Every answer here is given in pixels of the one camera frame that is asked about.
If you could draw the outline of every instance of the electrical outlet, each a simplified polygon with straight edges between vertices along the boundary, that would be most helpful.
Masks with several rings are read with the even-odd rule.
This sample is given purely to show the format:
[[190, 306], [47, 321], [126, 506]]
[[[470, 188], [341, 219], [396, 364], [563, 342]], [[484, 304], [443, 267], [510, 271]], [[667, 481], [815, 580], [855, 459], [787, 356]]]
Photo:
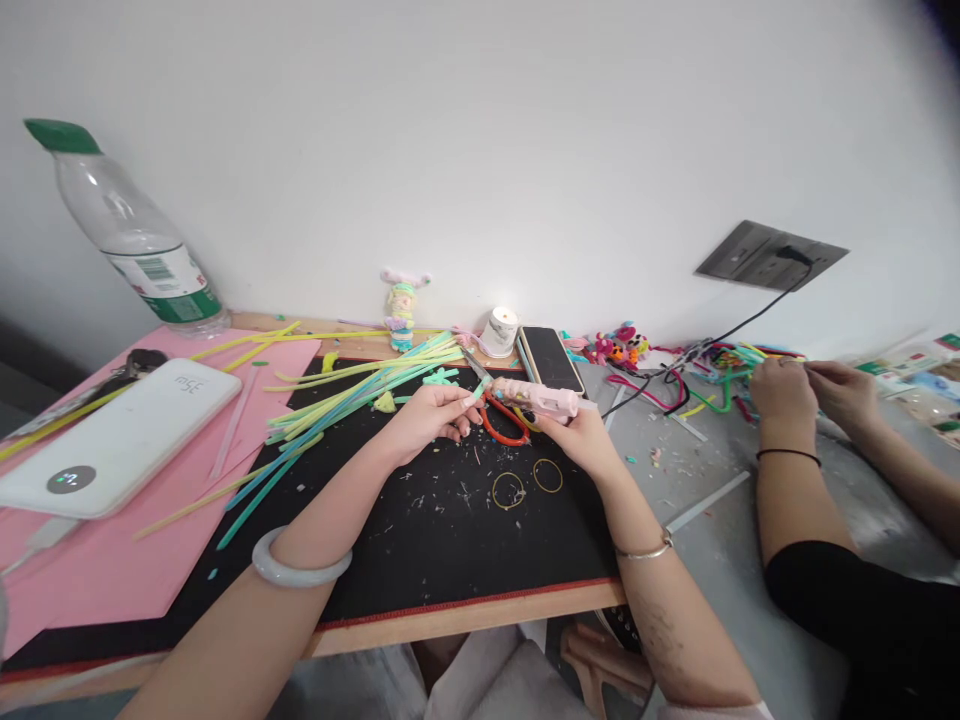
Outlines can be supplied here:
[[798, 250], [813, 261], [810, 276], [794, 290], [799, 290], [831, 267], [849, 250], [793, 235], [776, 228], [744, 220], [701, 263], [698, 275], [731, 280], [733, 282], [787, 290], [800, 280], [806, 265], [777, 257], [777, 251], [787, 246]]

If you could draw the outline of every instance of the silver bracelet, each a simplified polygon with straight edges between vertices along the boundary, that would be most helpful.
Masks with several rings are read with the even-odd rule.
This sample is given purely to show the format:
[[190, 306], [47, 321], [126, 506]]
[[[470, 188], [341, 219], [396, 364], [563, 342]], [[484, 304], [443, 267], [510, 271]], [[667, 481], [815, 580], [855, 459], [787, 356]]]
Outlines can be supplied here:
[[623, 550], [618, 548], [616, 545], [613, 546], [613, 549], [617, 551], [617, 555], [627, 560], [653, 560], [655, 557], [660, 557], [667, 550], [673, 547], [673, 535], [669, 530], [663, 528], [663, 547], [658, 548], [650, 553], [644, 553], [643, 555], [633, 555], [631, 553], [625, 553]]
[[273, 585], [279, 587], [292, 588], [310, 588], [326, 585], [333, 582], [346, 572], [350, 567], [350, 561], [353, 560], [353, 550], [348, 550], [347, 554], [335, 565], [320, 568], [319, 570], [297, 570], [287, 567], [270, 554], [270, 546], [284, 530], [286, 525], [271, 530], [264, 535], [253, 548], [253, 566], [260, 573], [260, 577]]

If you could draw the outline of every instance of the orange scissors handle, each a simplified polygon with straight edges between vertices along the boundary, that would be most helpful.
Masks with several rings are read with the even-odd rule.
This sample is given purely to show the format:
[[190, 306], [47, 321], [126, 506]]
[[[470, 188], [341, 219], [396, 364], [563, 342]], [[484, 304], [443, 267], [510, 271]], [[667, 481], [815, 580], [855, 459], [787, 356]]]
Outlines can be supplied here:
[[510, 447], [521, 447], [523, 445], [528, 445], [530, 443], [530, 431], [527, 429], [527, 426], [519, 419], [516, 415], [510, 412], [503, 403], [497, 400], [493, 395], [488, 392], [483, 394], [483, 399], [488, 403], [493, 405], [497, 410], [502, 412], [510, 421], [520, 428], [522, 434], [518, 438], [508, 438], [506, 435], [501, 435], [496, 430], [493, 429], [493, 425], [490, 424], [490, 418], [487, 417], [487, 408], [486, 405], [480, 408], [480, 416], [483, 418], [483, 426], [487, 429], [487, 432], [490, 433], [490, 436], [502, 445], [508, 445]]

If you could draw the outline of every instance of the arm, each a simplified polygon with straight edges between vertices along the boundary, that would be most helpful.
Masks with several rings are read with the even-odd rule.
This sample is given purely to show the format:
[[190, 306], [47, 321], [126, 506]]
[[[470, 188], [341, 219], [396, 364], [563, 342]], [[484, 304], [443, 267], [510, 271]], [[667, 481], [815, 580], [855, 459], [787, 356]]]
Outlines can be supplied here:
[[960, 482], [887, 424], [880, 414], [871, 375], [840, 363], [807, 365], [823, 411], [951, 552], [960, 556]]
[[[817, 399], [802, 364], [768, 359], [753, 373], [750, 395], [760, 411], [761, 450], [817, 454]], [[805, 540], [857, 552], [816, 462], [793, 453], [760, 457], [757, 517], [763, 564], [787, 545]]]
[[[293, 568], [328, 567], [353, 546], [383, 483], [429, 442], [459, 442], [480, 416], [469, 392], [425, 386], [333, 476], [271, 553]], [[300, 659], [334, 583], [281, 588], [247, 568], [121, 713], [124, 720], [264, 717]]]
[[[660, 523], [620, 461], [600, 414], [581, 410], [569, 427], [537, 420], [593, 478], [614, 544], [636, 555], [660, 548]], [[677, 553], [618, 561], [644, 655], [667, 700], [699, 708], [759, 703], [750, 671]]]

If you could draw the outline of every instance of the pink cardboard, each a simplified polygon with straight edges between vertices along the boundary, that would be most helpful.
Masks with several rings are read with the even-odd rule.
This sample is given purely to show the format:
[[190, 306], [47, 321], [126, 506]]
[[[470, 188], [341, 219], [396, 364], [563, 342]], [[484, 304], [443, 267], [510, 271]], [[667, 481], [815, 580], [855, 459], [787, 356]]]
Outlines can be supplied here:
[[[161, 328], [81, 383], [64, 401], [109, 376], [114, 368], [124, 364], [134, 347], [161, 350], [171, 358], [190, 357], [251, 334], [254, 333], [228, 330], [215, 340], [194, 341]], [[252, 347], [243, 344], [201, 362], [224, 367]], [[276, 343], [256, 357], [257, 361], [270, 364], [257, 374], [257, 387], [250, 393], [224, 464], [226, 472], [215, 487], [229, 484], [250, 471], [266, 438], [266, 421], [289, 412], [286, 402], [290, 393], [266, 393], [259, 388], [282, 384], [274, 372], [302, 375], [319, 348], [319, 340]], [[249, 363], [239, 368], [238, 377], [247, 378], [247, 368]], [[3, 646], [5, 658], [45, 628], [143, 620], [167, 613], [219, 524], [223, 506], [230, 497], [210, 503], [142, 540], [135, 542], [133, 535], [213, 489], [208, 476], [236, 402], [235, 399], [228, 404], [120, 512], [85, 523], [62, 544], [4, 578], [10, 611]], [[0, 474], [38, 452], [46, 442], [0, 464]], [[24, 543], [47, 517], [26, 510], [0, 510], [0, 567], [20, 557]]]

